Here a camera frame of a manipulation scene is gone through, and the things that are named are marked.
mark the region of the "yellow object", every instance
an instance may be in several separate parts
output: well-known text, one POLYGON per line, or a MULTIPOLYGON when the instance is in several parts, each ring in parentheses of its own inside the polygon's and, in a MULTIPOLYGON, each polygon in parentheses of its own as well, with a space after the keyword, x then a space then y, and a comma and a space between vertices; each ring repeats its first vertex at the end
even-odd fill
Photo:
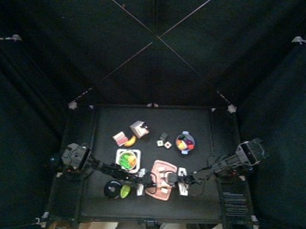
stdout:
POLYGON ((136 142, 136 136, 132 135, 131 139, 124 143, 124 147, 131 147, 136 142))
POLYGON ((130 187, 130 185, 124 184, 122 189, 120 189, 120 192, 119 192, 120 197, 126 198, 128 196, 130 192, 131 192, 131 187, 130 187))

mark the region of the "black fabric wall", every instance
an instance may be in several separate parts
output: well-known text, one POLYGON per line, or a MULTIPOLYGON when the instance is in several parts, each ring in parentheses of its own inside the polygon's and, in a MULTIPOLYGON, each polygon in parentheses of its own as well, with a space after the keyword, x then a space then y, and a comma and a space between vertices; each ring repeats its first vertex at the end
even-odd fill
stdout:
POLYGON ((305 225, 305 53, 290 43, 305 9, 302 0, 1 1, 0 37, 23 38, 0 40, 1 223, 43 212, 42 164, 60 147, 67 104, 91 89, 78 102, 234 103, 243 139, 271 148, 253 177, 257 212, 305 225))
MULTIPOLYGON (((1 31, 12 34, 0 21, 1 31)), ((28 225, 47 206, 66 103, 19 43, 0 43, 0 227, 28 225)))
POLYGON ((261 136, 270 158, 251 191, 266 228, 306 225, 306 46, 297 45, 239 108, 243 138, 261 136))

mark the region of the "white box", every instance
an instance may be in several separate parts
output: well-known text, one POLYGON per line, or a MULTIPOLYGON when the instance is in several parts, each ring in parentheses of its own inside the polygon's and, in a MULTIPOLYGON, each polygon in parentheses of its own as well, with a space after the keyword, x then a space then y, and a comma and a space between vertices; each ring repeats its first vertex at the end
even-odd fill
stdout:
POLYGON ((140 138, 143 135, 148 134, 148 129, 143 127, 144 122, 138 121, 131 125, 131 130, 136 137, 140 138))

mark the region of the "black table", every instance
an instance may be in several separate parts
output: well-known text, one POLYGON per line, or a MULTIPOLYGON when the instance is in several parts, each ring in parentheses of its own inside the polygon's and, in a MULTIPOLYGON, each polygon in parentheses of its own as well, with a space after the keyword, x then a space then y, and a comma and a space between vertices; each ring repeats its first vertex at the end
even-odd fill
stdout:
MULTIPOLYGON (((150 134, 131 147, 142 151, 142 167, 151 170, 155 160, 163 160, 189 172, 206 167, 219 155, 233 153, 239 144, 235 115, 226 108, 95 106, 79 107, 71 113, 63 138, 63 150, 71 143, 87 144, 106 164, 115 162, 119 148, 112 136, 124 131, 130 137, 131 124, 144 121, 150 134), (175 147, 175 137, 182 131, 193 135, 197 146, 187 156, 175 147), (170 149, 156 146, 160 134, 168 134, 170 149)), ((126 199, 107 199, 104 185, 112 178, 95 171, 83 182, 55 178, 50 209, 52 217, 88 221, 156 221, 211 223, 222 222, 219 185, 205 183, 203 194, 180 196, 172 189, 167 201, 148 195, 136 196, 132 189, 126 199)))

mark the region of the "black curtain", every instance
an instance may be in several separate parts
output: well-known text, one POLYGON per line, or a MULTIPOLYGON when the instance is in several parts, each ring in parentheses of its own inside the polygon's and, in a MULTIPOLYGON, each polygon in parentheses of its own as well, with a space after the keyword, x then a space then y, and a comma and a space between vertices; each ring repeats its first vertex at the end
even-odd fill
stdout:
POLYGON ((295 45, 239 107, 245 140, 261 137, 270 158, 251 179, 263 228, 306 225, 306 46, 295 45))
MULTIPOLYGON (((1 18, 3 34, 15 34, 1 18)), ((23 43, 0 42, 0 226, 42 217, 51 188, 47 165, 59 152, 66 103, 23 43)))
POLYGON ((1 224, 43 213, 67 104, 95 86, 80 103, 227 106, 222 94, 243 139, 271 151, 251 179, 257 213, 305 225, 305 49, 290 43, 303 0, 12 0, 0 10, 0 37, 23 38, 0 40, 1 224))

